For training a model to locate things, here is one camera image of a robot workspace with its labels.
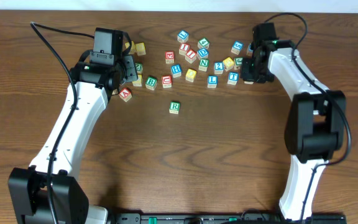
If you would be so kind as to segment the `green B block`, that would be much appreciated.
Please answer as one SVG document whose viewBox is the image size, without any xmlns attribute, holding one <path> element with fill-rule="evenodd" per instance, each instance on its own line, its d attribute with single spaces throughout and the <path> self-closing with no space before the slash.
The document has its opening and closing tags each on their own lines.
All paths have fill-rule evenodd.
<svg viewBox="0 0 358 224">
<path fill-rule="evenodd" d="M 148 77 L 145 81 L 145 87 L 149 90 L 155 90 L 157 86 L 157 79 L 154 77 Z"/>
</svg>

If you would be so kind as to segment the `yellow block cluster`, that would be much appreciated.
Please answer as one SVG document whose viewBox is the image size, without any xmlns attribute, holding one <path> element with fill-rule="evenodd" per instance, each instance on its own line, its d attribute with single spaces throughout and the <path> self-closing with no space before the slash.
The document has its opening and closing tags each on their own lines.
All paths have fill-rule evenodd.
<svg viewBox="0 0 358 224">
<path fill-rule="evenodd" d="M 225 58 L 223 60 L 224 70 L 229 71 L 234 68 L 234 61 L 231 57 Z"/>
</svg>

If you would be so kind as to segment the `green R block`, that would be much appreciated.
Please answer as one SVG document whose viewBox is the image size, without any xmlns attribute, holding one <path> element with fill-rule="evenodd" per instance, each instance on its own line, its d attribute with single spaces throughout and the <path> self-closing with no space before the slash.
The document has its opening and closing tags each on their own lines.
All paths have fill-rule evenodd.
<svg viewBox="0 0 358 224">
<path fill-rule="evenodd" d="M 170 103 L 169 113 L 178 114 L 180 112 L 180 106 L 181 106 L 181 104 L 179 102 L 172 101 Z"/>
</svg>

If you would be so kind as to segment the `yellow O block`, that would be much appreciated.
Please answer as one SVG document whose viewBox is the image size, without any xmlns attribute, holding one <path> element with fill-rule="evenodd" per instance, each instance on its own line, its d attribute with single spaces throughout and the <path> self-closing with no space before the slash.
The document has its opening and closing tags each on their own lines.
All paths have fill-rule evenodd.
<svg viewBox="0 0 358 224">
<path fill-rule="evenodd" d="M 188 82 L 194 82 L 197 71 L 193 69 L 188 69 L 185 75 L 185 80 Z"/>
</svg>

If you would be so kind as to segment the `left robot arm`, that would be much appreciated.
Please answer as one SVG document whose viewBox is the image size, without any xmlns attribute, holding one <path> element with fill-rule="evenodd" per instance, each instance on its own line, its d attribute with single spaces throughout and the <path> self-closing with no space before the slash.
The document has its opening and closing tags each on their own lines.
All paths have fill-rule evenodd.
<svg viewBox="0 0 358 224">
<path fill-rule="evenodd" d="M 77 182 L 90 135 L 113 91 L 137 80 L 134 58 L 79 61 L 70 69 L 75 84 L 50 136 L 26 169 L 12 170 L 8 187 L 18 223 L 109 223 L 107 208 L 90 205 Z"/>
</svg>

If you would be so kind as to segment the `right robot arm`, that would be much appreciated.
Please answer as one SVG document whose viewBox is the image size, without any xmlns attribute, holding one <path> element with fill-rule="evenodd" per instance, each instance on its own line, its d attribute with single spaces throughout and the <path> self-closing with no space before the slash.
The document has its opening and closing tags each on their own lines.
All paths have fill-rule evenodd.
<svg viewBox="0 0 358 224">
<path fill-rule="evenodd" d="M 290 40 L 255 40 L 249 50 L 252 56 L 241 68 L 244 82 L 278 80 L 291 100 L 284 134 L 291 164 L 279 207 L 285 220 L 303 222 L 312 217 L 319 179 L 349 129 L 346 97 L 313 75 Z"/>
</svg>

